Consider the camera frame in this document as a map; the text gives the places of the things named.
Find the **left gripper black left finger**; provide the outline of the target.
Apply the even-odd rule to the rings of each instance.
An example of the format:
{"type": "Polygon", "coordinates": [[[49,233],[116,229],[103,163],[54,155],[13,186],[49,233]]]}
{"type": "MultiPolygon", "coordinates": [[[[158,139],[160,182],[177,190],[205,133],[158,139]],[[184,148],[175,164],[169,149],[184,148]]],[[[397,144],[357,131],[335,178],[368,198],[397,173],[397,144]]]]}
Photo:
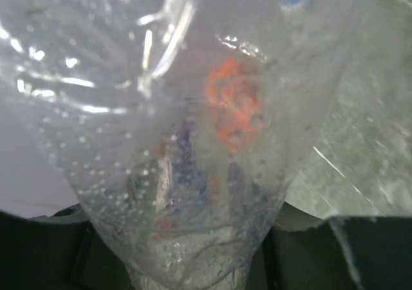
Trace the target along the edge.
{"type": "Polygon", "coordinates": [[[131,288],[81,207],[29,219],[1,213],[1,289],[131,288]]]}

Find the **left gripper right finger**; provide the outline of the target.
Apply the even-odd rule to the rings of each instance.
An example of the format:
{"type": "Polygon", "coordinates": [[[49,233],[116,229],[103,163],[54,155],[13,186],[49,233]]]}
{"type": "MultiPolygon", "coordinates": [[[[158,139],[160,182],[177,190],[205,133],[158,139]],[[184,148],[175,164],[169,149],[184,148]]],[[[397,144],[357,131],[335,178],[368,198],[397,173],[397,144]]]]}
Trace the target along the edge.
{"type": "Polygon", "coordinates": [[[248,289],[411,289],[411,218],[282,207],[253,258],[248,289]]]}

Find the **clear plastic bottle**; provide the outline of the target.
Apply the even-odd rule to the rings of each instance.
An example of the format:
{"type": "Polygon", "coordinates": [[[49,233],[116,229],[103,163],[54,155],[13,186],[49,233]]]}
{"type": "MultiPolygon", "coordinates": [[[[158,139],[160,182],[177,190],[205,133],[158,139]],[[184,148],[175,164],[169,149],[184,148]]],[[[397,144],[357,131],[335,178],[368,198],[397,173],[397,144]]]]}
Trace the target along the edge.
{"type": "Polygon", "coordinates": [[[1,98],[137,287],[244,289],[373,0],[1,0],[1,98]],[[231,153],[205,97],[252,64],[231,153]]]}

